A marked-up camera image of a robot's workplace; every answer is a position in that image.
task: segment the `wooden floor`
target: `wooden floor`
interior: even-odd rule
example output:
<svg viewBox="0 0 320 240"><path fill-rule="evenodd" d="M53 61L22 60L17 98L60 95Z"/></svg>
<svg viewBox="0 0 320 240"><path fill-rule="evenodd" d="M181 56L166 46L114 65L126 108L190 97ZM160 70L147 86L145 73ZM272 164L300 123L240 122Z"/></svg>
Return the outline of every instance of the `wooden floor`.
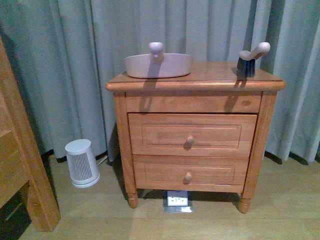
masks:
<svg viewBox="0 0 320 240"><path fill-rule="evenodd" d="M118 166L99 166L101 179L77 189L68 164L50 157L62 218L53 232L31 224L21 240L319 240L320 164L282 165L265 158L247 214L233 205L235 194L192 192L193 213L163 213L161 191L144 191L136 209L123 195Z"/></svg>

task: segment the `curtain fold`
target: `curtain fold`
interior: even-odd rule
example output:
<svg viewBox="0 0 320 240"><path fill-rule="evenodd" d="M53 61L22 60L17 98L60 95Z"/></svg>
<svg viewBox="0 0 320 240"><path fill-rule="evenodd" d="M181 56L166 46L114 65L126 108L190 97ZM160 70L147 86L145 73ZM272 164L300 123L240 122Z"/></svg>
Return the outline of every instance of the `curtain fold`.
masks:
<svg viewBox="0 0 320 240"><path fill-rule="evenodd" d="M113 96L106 83L124 58L163 42L196 61L237 61L271 44L257 67L283 78L266 150L308 162L320 141L318 0L0 0L1 36L11 46L20 91L42 152L57 158L75 139L94 153L119 154Z"/></svg>

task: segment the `drawer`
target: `drawer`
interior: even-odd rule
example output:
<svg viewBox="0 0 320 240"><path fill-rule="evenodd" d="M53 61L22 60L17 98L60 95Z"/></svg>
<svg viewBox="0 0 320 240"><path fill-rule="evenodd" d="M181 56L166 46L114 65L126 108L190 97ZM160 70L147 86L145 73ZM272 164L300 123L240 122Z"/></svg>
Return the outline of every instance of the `drawer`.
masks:
<svg viewBox="0 0 320 240"><path fill-rule="evenodd" d="M240 193L248 158L134 155L133 165L137 188Z"/></svg>
<svg viewBox="0 0 320 240"><path fill-rule="evenodd" d="M254 114L128 115L132 154L248 158Z"/></svg>
<svg viewBox="0 0 320 240"><path fill-rule="evenodd" d="M258 113L261 92L129 92L125 99L129 113Z"/></svg>

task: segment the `floor outlet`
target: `floor outlet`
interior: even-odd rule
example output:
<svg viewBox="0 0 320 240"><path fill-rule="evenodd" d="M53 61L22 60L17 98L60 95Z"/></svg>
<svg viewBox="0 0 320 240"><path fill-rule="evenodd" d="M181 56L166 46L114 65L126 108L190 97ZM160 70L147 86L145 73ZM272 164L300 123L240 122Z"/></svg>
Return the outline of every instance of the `floor outlet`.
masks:
<svg viewBox="0 0 320 240"><path fill-rule="evenodd" d="M167 191L168 207L188 206L188 191Z"/></svg>

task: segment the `space heater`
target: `space heater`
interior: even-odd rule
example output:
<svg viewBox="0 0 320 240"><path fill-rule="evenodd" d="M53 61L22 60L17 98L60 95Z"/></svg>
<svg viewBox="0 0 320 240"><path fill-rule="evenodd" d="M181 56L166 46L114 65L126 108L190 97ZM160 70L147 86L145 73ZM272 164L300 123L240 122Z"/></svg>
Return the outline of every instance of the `space heater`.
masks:
<svg viewBox="0 0 320 240"><path fill-rule="evenodd" d="M71 181L76 188L88 188L99 181L100 172L90 140L69 142L65 150Z"/></svg>

